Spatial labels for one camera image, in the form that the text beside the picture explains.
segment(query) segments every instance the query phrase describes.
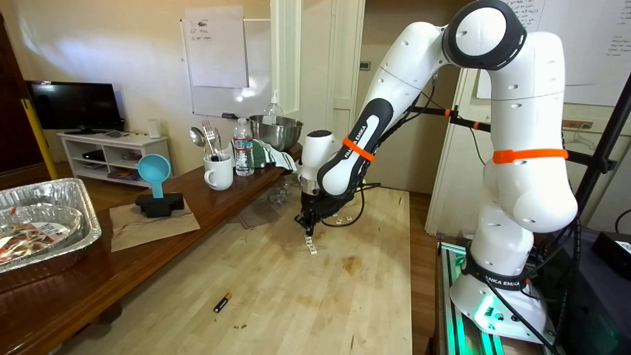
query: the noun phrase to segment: mug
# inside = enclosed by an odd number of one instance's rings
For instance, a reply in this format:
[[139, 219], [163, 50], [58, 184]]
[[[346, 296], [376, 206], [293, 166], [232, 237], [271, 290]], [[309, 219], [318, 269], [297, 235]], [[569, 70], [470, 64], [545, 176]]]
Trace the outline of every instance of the mug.
[[234, 160], [228, 156], [206, 156], [204, 158], [204, 182], [216, 190], [216, 192], [224, 192], [230, 190], [236, 182], [234, 176]]

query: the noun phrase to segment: wooden floor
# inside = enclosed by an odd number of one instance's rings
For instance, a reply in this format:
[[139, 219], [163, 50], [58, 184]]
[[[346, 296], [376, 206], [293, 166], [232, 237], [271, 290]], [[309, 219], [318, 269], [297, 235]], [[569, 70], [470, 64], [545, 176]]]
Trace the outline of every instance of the wooden floor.
[[[70, 176], [68, 166], [60, 166], [60, 176]], [[0, 190], [13, 188], [11, 176], [0, 174]], [[137, 196], [139, 188], [107, 184], [98, 180], [86, 180], [86, 186], [92, 194], [96, 210], [109, 210], [119, 206], [119, 202]], [[411, 194], [411, 267], [413, 267], [413, 350], [415, 354], [427, 355], [431, 354], [431, 340], [435, 336], [437, 326], [437, 257], [439, 243], [435, 237], [425, 233], [425, 221], [431, 208], [431, 196]]]

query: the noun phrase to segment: orange stripe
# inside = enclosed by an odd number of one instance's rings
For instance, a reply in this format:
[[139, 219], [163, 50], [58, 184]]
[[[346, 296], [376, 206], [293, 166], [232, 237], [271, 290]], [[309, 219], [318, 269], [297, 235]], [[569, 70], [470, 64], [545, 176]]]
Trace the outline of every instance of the orange stripe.
[[362, 158], [366, 158], [366, 160], [370, 160], [370, 162], [376, 162], [376, 156], [374, 156], [372, 152], [364, 150], [362, 146], [358, 146], [354, 141], [344, 139], [342, 143], [344, 143], [350, 150], [354, 150], [358, 156], [362, 156]]
[[516, 160], [533, 160], [533, 158], [569, 158], [569, 150], [496, 150], [496, 164], [512, 164]]

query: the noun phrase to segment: television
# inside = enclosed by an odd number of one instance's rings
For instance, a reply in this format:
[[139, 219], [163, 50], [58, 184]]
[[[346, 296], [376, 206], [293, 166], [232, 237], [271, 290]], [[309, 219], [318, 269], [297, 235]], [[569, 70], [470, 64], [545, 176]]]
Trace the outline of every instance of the television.
[[27, 81], [46, 131], [96, 135], [125, 131], [111, 83]]

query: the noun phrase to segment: wall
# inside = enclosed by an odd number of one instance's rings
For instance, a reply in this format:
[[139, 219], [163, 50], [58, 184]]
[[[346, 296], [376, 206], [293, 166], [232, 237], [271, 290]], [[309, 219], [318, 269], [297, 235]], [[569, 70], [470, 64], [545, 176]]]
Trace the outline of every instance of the wall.
[[[0, 0], [27, 79], [115, 83], [131, 133], [159, 119], [170, 137], [176, 174], [202, 166], [188, 131], [212, 121], [224, 137], [234, 123], [192, 115], [180, 18], [186, 8], [245, 4], [269, 18], [271, 0]], [[60, 160], [56, 133], [48, 133]]]
[[[458, 93], [454, 101], [462, 109], [462, 117], [474, 121], [492, 121], [490, 103], [476, 99], [478, 72], [462, 72], [458, 81]], [[594, 127], [590, 131], [565, 131], [565, 144], [569, 150], [594, 154], [596, 144], [610, 121], [612, 107], [587, 107], [587, 105], [567, 105], [565, 119], [590, 121]], [[628, 123], [624, 135], [612, 152], [614, 160], [620, 160], [630, 146], [631, 123]], [[478, 148], [484, 162], [492, 158], [494, 146], [490, 135], [476, 133]], [[587, 168], [569, 162], [571, 186], [577, 192]], [[604, 174], [587, 206], [583, 221], [590, 221], [598, 202], [602, 200], [612, 176], [616, 172]], [[427, 221], [427, 231], [431, 235], [460, 235], [472, 233], [478, 225], [478, 200], [482, 194], [484, 166], [478, 160], [476, 141], [468, 129], [450, 127], [447, 143], [443, 148], [441, 168], [437, 176], [437, 186], [433, 194], [431, 214]]]
[[[370, 64], [372, 70], [360, 72], [358, 115], [362, 113], [364, 97], [381, 60], [399, 34], [411, 22], [449, 24], [462, 4], [466, 4], [466, 0], [368, 0], [362, 62]], [[456, 81], [456, 68], [445, 68], [439, 73], [435, 101], [441, 107], [447, 109], [452, 105]], [[443, 117], [427, 115], [409, 123], [380, 148], [368, 178], [397, 190], [433, 194], [447, 127], [449, 123]]]

